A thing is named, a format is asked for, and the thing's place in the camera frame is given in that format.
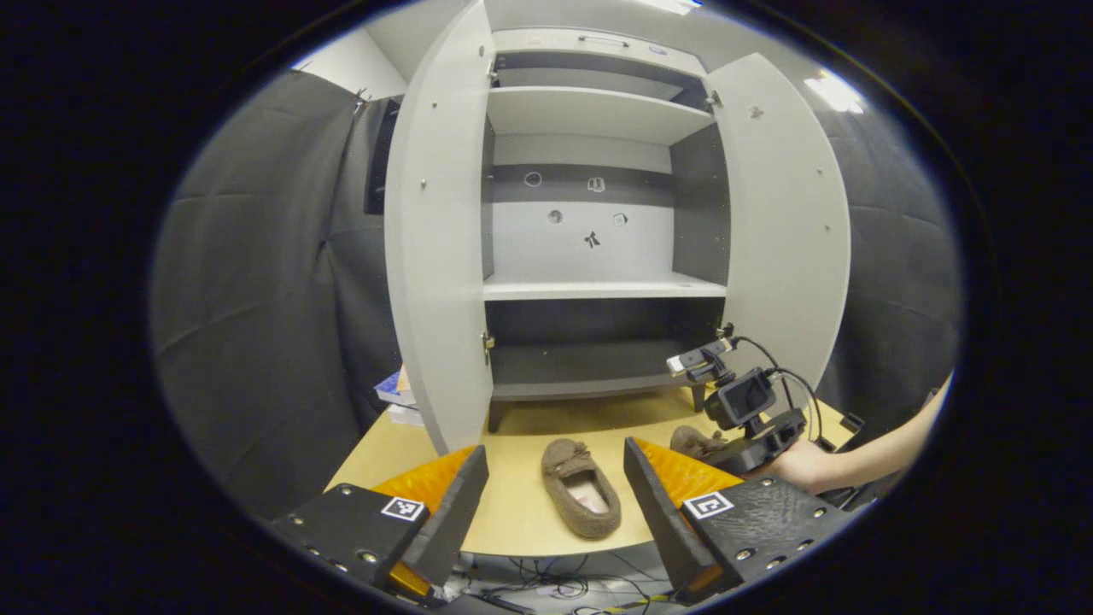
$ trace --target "gray curtain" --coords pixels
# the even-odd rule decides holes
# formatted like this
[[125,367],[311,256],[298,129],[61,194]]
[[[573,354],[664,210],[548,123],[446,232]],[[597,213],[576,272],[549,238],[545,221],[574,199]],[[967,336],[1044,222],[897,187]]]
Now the gray curtain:
[[361,391],[376,371],[341,330],[360,340],[375,321],[393,338],[378,299],[361,298],[386,292],[362,196],[381,106],[279,76],[209,140],[163,223],[150,309],[165,397],[212,477],[259,517],[319,495],[375,416]]

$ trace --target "wooden table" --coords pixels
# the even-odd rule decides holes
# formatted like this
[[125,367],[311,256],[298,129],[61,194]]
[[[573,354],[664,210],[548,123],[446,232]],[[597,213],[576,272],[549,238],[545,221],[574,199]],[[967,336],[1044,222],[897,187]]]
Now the wooden table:
[[[627,436],[668,447],[672,431],[691,425],[709,435],[718,429],[695,413],[685,388],[625,398],[565,402],[504,403],[505,419],[496,434],[483,428],[490,480],[482,493],[462,551],[514,557],[549,557],[615,549],[653,540],[623,473]],[[838,412],[821,402],[823,435],[841,448],[853,434],[839,425]],[[742,429],[726,433],[738,438]],[[579,440],[619,494],[622,524],[610,536],[592,541],[574,534],[543,488],[539,464],[556,438]],[[435,460],[425,429],[391,422],[384,413],[365,434],[327,489],[340,483],[373,487]]]

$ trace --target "cabinet leg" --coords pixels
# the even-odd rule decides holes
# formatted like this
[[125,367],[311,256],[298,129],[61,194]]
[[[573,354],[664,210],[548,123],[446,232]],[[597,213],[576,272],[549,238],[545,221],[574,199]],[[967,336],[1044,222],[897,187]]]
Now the cabinet leg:
[[701,413],[702,406],[706,402],[706,387],[692,387],[691,397],[694,399],[694,412]]
[[501,409],[491,404],[489,416],[490,418],[486,422],[486,429],[490,431],[490,434],[496,434],[497,428],[501,427],[501,417],[502,417]]

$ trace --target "sticker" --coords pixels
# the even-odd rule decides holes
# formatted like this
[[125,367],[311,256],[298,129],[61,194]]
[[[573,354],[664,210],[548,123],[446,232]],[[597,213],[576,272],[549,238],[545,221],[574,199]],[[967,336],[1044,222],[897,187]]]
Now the sticker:
[[425,510],[425,505],[423,502],[418,502],[414,500],[408,500],[404,498],[391,498],[391,501],[387,502],[384,507],[383,512],[387,517],[393,517],[395,519],[401,519],[402,521],[413,521],[418,519],[421,511]]
[[707,517],[729,510],[732,508],[732,502],[725,499],[725,496],[714,492],[713,494],[683,500],[683,506],[691,509],[691,513],[694,515],[695,519],[706,519]]

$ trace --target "ceiling light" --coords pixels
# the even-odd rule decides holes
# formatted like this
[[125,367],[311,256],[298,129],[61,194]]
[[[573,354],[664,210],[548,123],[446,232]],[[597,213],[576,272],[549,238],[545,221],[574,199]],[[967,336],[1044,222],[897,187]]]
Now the ceiling light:
[[811,87],[831,108],[837,111],[865,111],[861,105],[858,104],[861,102],[861,96],[847,85],[845,81],[826,70],[820,71],[819,79],[806,79],[804,84]]
[[634,0],[635,2],[640,2],[648,7],[656,7],[657,9],[663,9],[670,13],[675,13],[677,15],[685,15],[691,12],[691,9],[697,9],[702,7],[702,2],[696,2],[695,0]]

